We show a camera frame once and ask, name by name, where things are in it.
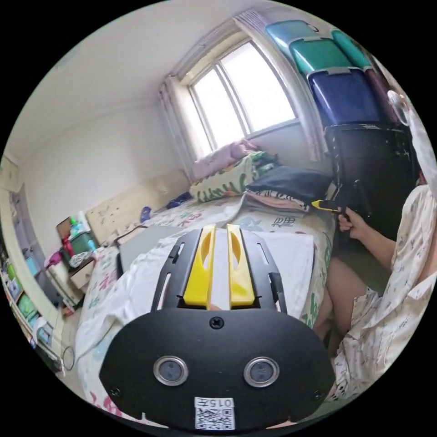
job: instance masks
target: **pink pillow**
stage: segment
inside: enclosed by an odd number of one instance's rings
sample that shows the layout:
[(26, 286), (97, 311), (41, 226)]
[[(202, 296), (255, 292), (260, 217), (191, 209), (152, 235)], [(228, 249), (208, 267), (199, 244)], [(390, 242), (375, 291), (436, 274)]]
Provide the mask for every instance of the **pink pillow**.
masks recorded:
[(193, 165), (193, 175), (198, 181), (210, 174), (223, 170), (234, 164), (237, 160), (231, 155), (230, 144), (215, 150), (204, 158), (198, 159)]
[(257, 149), (257, 146), (245, 139), (227, 144), (194, 163), (194, 178), (198, 181), (210, 174), (223, 170)]
[(230, 144), (231, 155), (236, 160), (242, 159), (249, 153), (256, 152), (258, 147), (249, 143), (249, 141), (243, 139)]

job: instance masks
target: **pajamas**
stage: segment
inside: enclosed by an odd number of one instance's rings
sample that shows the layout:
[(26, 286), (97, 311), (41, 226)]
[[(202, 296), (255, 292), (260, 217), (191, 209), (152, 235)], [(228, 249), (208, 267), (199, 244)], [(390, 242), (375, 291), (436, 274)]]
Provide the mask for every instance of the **pajamas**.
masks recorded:
[(333, 360), (335, 391), (348, 398), (369, 388), (392, 365), (416, 330), (431, 297), (437, 272), (416, 284), (426, 263), (437, 222), (437, 203), (427, 185), (406, 200), (382, 297), (367, 289), (355, 298), (351, 329)]

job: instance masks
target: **green container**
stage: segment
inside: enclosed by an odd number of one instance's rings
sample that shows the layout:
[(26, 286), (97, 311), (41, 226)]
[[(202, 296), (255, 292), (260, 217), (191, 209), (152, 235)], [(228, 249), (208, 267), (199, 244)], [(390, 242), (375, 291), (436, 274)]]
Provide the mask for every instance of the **green container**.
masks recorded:
[(332, 67), (353, 67), (351, 61), (331, 38), (303, 38), (293, 41), (290, 44), (290, 52), (304, 76)]
[(71, 247), (73, 248), (73, 252), (75, 255), (81, 254), (82, 252), (89, 252), (90, 246), (88, 245), (88, 242), (92, 241), (94, 243), (94, 246), (97, 247), (96, 242), (91, 238), (88, 232), (82, 232), (76, 237), (73, 237), (70, 240)]
[(352, 42), (352, 40), (345, 33), (340, 30), (333, 30), (331, 34), (336, 44), (354, 64), (354, 67), (358, 67), (364, 70), (366, 67), (371, 66), (371, 62), (369, 61), (367, 56)]
[(18, 308), (26, 320), (32, 319), (32, 317), (34, 317), (37, 313), (35, 305), (33, 305), (33, 302), (29, 299), (29, 296), (25, 293), (23, 293), (18, 300)]
[(14, 266), (11, 263), (8, 263), (8, 265), (6, 266), (6, 272), (7, 272), (8, 276), (9, 276), (10, 280), (13, 280), (13, 279), (16, 280), (17, 285), (20, 288), (20, 291), (22, 291), (23, 290), (23, 286), (20, 284), (20, 281), (18, 280), (17, 275), (15, 274)]

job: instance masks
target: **window sill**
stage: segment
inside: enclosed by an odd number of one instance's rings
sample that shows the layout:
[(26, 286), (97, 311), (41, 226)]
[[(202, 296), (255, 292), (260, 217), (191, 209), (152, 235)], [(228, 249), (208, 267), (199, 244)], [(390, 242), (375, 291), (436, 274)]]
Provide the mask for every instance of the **window sill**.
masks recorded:
[(250, 141), (250, 140), (253, 140), (254, 138), (262, 137), (263, 135), (267, 135), (271, 132), (278, 131), (280, 129), (284, 129), (286, 127), (293, 126), (296, 124), (300, 124), (300, 121), (298, 118), (294, 118), (293, 120), (288, 120), (288, 121), (283, 122), (283, 123), (275, 124), (273, 126), (266, 127), (265, 129), (262, 129), (260, 131), (251, 133), (250, 135), (248, 135), (246, 137), (246, 140)]

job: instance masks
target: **curtain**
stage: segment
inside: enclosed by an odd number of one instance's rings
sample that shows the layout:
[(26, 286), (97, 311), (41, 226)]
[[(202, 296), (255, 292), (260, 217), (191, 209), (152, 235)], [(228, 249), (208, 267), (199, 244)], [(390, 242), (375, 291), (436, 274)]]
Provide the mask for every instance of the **curtain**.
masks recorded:
[(159, 104), (173, 140), (174, 152), (193, 182), (193, 163), (210, 153), (211, 147), (188, 88), (182, 86), (176, 76), (167, 76), (159, 91)]
[(304, 130), (312, 161), (321, 161), (328, 151), (319, 111), (309, 87), (265, 31), (270, 24), (260, 13), (249, 9), (234, 17), (237, 26), (262, 49), (276, 67), (293, 102), (294, 110)]

